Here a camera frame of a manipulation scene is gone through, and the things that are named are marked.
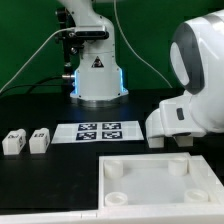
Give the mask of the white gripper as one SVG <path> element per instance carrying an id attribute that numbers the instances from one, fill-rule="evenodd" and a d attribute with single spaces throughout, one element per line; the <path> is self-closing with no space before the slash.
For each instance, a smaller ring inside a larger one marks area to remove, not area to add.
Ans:
<path id="1" fill-rule="evenodd" d="M 145 122 L 150 148 L 163 148 L 163 137 L 176 137 L 179 147 L 191 147 L 193 137 L 203 137 L 206 132 L 192 118 L 190 101 L 192 95 L 183 95 L 163 100 Z"/>

